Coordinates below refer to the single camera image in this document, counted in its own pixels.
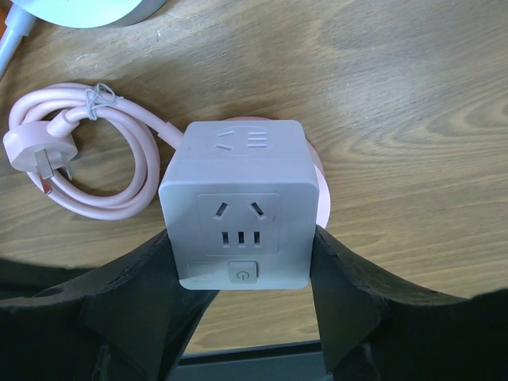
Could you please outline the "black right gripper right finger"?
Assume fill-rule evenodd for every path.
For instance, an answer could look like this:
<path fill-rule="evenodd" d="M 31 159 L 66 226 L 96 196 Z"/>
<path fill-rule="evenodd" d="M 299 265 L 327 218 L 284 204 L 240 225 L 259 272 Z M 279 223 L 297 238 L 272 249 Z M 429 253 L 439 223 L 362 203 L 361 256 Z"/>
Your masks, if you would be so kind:
<path fill-rule="evenodd" d="M 504 380 L 507 292 L 461 298 L 409 282 L 323 228 L 312 291 L 325 369 L 334 380 Z"/>

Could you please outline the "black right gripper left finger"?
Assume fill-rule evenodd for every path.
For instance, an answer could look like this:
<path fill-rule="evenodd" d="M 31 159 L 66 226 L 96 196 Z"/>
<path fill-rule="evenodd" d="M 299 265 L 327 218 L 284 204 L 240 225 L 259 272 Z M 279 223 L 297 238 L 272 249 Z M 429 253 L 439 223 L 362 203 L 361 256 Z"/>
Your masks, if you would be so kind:
<path fill-rule="evenodd" d="M 1 262 L 4 380 L 166 380 L 215 291 L 179 283 L 159 233 L 100 267 Z"/>

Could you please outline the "white cube socket adapter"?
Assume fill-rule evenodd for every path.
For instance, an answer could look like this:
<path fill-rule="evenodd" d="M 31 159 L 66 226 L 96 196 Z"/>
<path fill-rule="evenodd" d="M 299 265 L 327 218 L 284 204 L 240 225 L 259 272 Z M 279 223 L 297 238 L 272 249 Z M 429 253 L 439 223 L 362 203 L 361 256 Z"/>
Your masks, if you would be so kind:
<path fill-rule="evenodd" d="M 189 124 L 159 199 L 184 288 L 308 284 L 318 178 L 298 121 Z"/>

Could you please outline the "pink round power strip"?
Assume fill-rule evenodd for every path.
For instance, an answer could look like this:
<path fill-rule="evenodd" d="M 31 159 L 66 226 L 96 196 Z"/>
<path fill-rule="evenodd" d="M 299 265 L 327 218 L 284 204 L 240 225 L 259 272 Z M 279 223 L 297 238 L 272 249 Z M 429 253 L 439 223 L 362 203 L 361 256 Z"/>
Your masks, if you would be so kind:
<path fill-rule="evenodd" d="M 149 86 L 131 89 L 114 84 L 120 94 L 140 103 L 165 121 L 185 129 L 192 121 L 259 116 L 300 121 L 313 143 L 325 125 L 322 96 L 294 88 L 237 93 L 206 88 Z M 133 177 L 133 154 L 125 138 L 109 123 L 86 121 L 75 131 L 79 147 L 72 160 L 74 185 L 93 195 L 112 195 L 124 190 Z M 38 236 L 90 234 L 110 237 L 151 237 L 164 227 L 160 203 L 154 200 L 135 217 L 121 221 L 96 221 L 66 211 L 44 196 L 27 175 L 8 167 L 1 157 L 1 239 L 32 240 Z"/>

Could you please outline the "light blue round power strip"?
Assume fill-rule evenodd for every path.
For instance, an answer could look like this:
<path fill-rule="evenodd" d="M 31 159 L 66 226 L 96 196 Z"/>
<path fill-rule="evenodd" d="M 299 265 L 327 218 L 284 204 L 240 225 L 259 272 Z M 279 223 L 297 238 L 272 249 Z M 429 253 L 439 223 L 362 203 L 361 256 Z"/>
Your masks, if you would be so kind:
<path fill-rule="evenodd" d="M 73 28 L 135 25 L 152 16 L 165 0 L 13 0 L 1 33 L 1 73 L 35 21 Z"/>

